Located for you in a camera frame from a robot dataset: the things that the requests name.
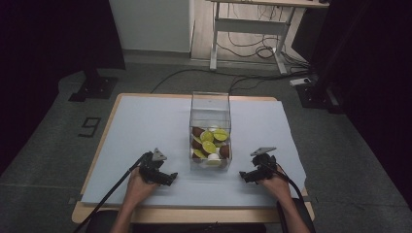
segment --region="wooden desk top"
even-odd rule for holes
[[[319,0],[208,0],[218,3],[255,4],[297,8],[328,8],[329,3],[319,3]]]
[[[173,94],[139,94],[124,93],[120,94],[116,100],[112,112],[110,113],[106,128],[103,132],[96,154],[88,171],[81,194],[85,193],[87,183],[103,147],[103,143],[108,134],[113,117],[118,108],[122,96],[145,96],[145,97],[163,97],[163,98],[191,98],[191,95],[173,95]],[[247,96],[230,96],[231,100],[248,100],[248,101],[276,101],[273,97],[247,97]],[[307,196],[306,190],[302,191],[303,196]],[[306,208],[312,219],[315,218],[312,205],[310,202],[305,203]],[[80,201],[77,202],[72,214],[72,220],[76,223],[82,222],[94,209],[94,205],[86,205]],[[100,210],[118,210],[119,207],[104,207]],[[135,210],[132,216],[132,222],[140,223],[210,223],[210,222],[279,222],[279,216],[276,209],[188,209],[188,208],[150,208],[140,207]]]

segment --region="white table leg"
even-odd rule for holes
[[[210,51],[210,70],[216,71],[218,67],[218,23],[219,23],[219,11],[221,4],[218,2],[216,5],[216,15],[215,15],[215,27],[213,31],[213,43],[212,49]]]
[[[291,22],[294,14],[295,7],[291,7],[291,12],[288,15],[288,19],[285,22],[285,27],[283,29],[281,40],[278,43],[278,46],[273,49],[273,53],[276,59],[276,63],[278,64],[279,71],[282,75],[286,75],[288,71],[285,68],[284,59],[281,57],[282,47],[285,44],[286,37],[288,36],[289,28],[291,27]]]

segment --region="black curtain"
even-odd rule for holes
[[[124,69],[108,0],[0,1],[0,172],[85,67]]]
[[[412,209],[411,2],[333,1],[313,63]]]

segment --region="person's left hand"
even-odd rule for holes
[[[135,168],[130,173],[123,205],[134,209],[137,204],[149,197],[157,187],[157,183],[145,183],[139,173],[139,167]]]

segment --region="transparent box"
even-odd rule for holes
[[[227,171],[232,161],[228,93],[195,91],[191,96],[191,170]]]

